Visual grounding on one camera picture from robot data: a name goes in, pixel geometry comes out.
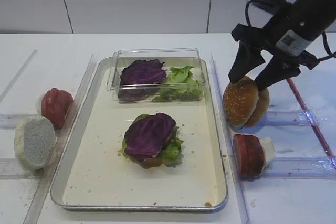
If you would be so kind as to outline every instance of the label sticker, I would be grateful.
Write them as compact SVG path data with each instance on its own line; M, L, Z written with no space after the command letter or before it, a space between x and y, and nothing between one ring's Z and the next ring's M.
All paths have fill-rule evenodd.
M289 30L283 35L283 37L276 43L277 48L282 51L292 55L298 56L302 53L309 45L311 41L305 40L294 31Z

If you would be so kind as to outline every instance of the metal tray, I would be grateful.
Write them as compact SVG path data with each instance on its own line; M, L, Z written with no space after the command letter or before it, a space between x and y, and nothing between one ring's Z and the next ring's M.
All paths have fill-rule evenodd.
M223 208L228 191L205 62L202 100L131 104L118 103L106 89L112 62L107 58L98 66L53 178L52 201L66 210L80 211L211 212ZM169 114L180 127L183 163L144 169L119 150L134 118L157 112Z

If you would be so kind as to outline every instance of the red cabbage leaf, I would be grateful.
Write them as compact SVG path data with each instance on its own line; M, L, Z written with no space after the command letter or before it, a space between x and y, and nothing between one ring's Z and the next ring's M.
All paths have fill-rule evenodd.
M172 139L176 142L176 130L176 122L169 115L140 115L125 132L122 151L139 162L156 158Z
M158 59L155 60L136 60L122 70L120 85L142 85L162 83L167 78L167 74L162 70L163 64ZM122 89L119 91L121 101L135 102L140 101L149 95L155 94L157 89L139 88Z

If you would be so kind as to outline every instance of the red stick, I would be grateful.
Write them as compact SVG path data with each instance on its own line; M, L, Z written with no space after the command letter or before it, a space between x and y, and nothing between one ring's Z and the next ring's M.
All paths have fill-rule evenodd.
M308 110L308 108L307 108L305 102L303 101L303 99L302 99L302 97L301 97L299 91L298 91L297 88L295 87L295 85L294 85L292 79L288 78L288 79L286 79L286 80L287 80L288 85L290 86L290 88L291 88L293 94L295 95L296 100L299 102L301 108L302 108L303 110ZM334 160L335 160L335 156L334 156L332 150L330 149L330 146L329 146L329 144L327 143L327 140L325 140L325 138L324 138L322 132L320 131L320 128L319 128L317 125L311 125L311 127L312 127L312 129L314 130L315 135L317 136L318 140L320 141L320 143L321 143L321 145L322 145L324 151L326 152L326 155L327 155L328 157L331 157L333 166L334 166L334 168L336 169L336 164L335 164L335 162L334 162Z

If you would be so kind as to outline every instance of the clear plastic box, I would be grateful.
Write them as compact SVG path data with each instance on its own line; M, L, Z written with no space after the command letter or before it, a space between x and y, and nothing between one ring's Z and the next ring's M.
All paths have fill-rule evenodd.
M128 102L169 102L197 101L204 97L204 71L196 48L120 50L113 54L113 64L107 83L107 89L114 93L114 99ZM124 84L121 75L125 68L137 60L158 59L163 64L167 79L162 83ZM188 78L183 82L171 82L172 68L191 66Z

